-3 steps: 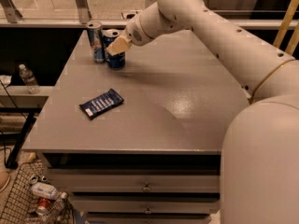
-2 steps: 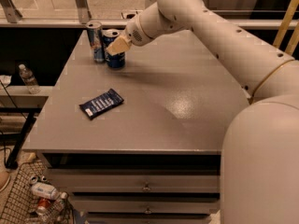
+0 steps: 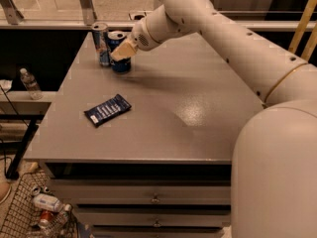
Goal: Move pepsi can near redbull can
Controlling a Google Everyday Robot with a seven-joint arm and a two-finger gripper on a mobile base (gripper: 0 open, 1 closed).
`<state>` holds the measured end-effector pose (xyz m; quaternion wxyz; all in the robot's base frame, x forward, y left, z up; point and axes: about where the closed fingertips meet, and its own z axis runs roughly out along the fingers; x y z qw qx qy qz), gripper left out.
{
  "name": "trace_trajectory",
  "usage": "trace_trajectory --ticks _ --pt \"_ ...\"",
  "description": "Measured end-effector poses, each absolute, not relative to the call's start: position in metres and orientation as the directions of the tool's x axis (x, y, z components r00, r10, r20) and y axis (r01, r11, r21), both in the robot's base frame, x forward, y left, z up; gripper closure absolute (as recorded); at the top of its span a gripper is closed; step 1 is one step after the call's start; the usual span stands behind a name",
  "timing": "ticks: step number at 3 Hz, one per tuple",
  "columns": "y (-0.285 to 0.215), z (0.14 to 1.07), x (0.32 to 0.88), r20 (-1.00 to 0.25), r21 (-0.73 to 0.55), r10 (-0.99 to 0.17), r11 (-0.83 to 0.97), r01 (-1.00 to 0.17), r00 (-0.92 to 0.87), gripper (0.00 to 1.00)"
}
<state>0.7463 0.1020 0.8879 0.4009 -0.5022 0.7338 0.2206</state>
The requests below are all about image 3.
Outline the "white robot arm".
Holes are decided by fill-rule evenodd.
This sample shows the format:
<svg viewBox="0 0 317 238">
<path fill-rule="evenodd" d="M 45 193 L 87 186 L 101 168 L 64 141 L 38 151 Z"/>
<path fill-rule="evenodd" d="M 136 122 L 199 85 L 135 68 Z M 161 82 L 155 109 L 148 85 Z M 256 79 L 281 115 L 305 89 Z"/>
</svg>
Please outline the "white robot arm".
<svg viewBox="0 0 317 238">
<path fill-rule="evenodd" d="M 266 108 L 232 156 L 232 238 L 317 238 L 317 67 L 218 12 L 210 0 L 163 0 L 114 60 L 199 34 Z"/>
</svg>

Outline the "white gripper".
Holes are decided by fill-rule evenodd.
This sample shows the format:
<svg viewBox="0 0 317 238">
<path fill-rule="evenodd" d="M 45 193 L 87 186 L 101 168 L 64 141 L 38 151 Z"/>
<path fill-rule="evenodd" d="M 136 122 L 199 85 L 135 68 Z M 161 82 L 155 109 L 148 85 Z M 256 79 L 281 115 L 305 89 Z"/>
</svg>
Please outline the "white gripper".
<svg viewBox="0 0 317 238">
<path fill-rule="evenodd" d="M 138 21 L 131 32 L 132 40 L 125 39 L 110 57 L 115 60 L 125 60 L 137 53 L 138 48 L 142 51 L 150 51 L 160 45 L 158 34 L 160 23 L 158 20 L 148 16 Z"/>
</svg>

